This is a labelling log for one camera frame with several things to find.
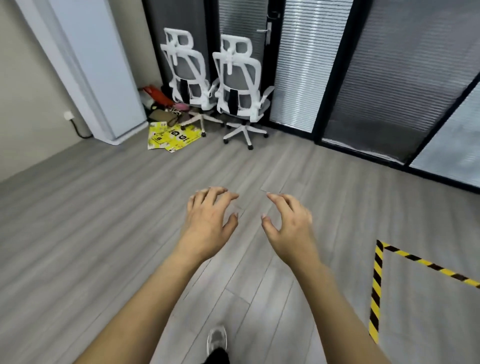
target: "door handle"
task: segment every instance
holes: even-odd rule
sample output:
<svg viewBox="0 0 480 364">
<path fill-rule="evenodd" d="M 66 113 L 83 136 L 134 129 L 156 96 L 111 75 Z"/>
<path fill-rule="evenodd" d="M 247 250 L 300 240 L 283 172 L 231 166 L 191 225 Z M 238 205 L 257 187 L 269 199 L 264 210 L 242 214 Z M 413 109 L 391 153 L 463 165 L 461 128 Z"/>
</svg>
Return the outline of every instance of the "door handle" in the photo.
<svg viewBox="0 0 480 364">
<path fill-rule="evenodd" d="M 266 29 L 257 29 L 258 33 L 265 33 L 265 45 L 268 46 L 270 44 L 270 36 L 272 34 L 272 22 L 267 22 Z"/>
</svg>

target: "yellow bag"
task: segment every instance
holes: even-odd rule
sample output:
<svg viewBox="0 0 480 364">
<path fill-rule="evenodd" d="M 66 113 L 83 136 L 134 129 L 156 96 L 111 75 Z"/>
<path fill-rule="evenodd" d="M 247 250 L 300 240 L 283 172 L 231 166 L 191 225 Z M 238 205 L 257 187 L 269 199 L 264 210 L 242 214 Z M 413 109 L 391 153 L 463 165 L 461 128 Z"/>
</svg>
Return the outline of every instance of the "yellow bag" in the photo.
<svg viewBox="0 0 480 364">
<path fill-rule="evenodd" d="M 164 148 L 173 153 L 201 137 L 202 130 L 193 124 L 182 130 L 178 124 L 170 128 L 165 121 L 153 122 L 148 131 L 148 149 Z"/>
</svg>

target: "shoe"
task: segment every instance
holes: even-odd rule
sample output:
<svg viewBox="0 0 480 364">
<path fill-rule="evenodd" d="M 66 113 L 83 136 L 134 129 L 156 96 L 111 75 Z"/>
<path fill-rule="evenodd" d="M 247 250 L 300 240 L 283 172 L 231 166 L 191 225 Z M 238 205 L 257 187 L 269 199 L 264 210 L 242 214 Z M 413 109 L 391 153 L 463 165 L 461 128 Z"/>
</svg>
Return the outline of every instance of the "shoe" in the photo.
<svg viewBox="0 0 480 364">
<path fill-rule="evenodd" d="M 218 348 L 227 351 L 227 332 L 223 326 L 217 326 L 210 330 L 207 338 L 207 356 Z"/>
</svg>

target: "floor tape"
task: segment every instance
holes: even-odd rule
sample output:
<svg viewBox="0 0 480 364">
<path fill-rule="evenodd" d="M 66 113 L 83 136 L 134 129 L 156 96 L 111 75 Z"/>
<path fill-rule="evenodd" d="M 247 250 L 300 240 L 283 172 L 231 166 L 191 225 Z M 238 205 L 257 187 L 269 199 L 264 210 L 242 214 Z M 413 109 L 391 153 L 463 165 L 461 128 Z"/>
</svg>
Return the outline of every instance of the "floor tape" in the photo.
<svg viewBox="0 0 480 364">
<path fill-rule="evenodd" d="M 443 268 L 435 263 L 429 262 L 428 260 L 422 259 L 416 255 L 409 254 L 395 248 L 394 246 L 381 242 L 377 240 L 377 246 L 375 247 L 375 261 L 373 263 L 373 284 L 372 284 L 372 300 L 370 302 L 370 322 L 368 325 L 368 331 L 370 336 L 372 337 L 373 341 L 378 344 L 378 325 L 380 322 L 380 299 L 382 297 L 382 267 L 383 267 L 383 260 L 384 260 L 384 252 L 388 250 L 392 253 L 396 253 L 401 255 L 404 258 L 407 258 L 413 262 L 417 262 L 436 270 L 437 272 L 441 272 L 446 274 L 449 277 L 455 278 L 460 282 L 468 284 L 470 286 L 476 287 L 480 289 L 480 282 L 477 282 L 473 279 L 465 277 L 462 274 L 455 273 L 449 269 Z"/>
</svg>

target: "black pants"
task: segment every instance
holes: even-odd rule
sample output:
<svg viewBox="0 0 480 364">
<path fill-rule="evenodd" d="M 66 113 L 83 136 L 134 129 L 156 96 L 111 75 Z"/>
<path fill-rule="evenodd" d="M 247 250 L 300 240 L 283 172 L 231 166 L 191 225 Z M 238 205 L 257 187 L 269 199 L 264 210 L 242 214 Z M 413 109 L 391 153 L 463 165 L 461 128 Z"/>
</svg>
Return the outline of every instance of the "black pants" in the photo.
<svg viewBox="0 0 480 364">
<path fill-rule="evenodd" d="M 228 360 L 227 352 L 222 348 L 218 348 L 212 351 L 204 364 L 230 364 L 230 361 Z"/>
</svg>

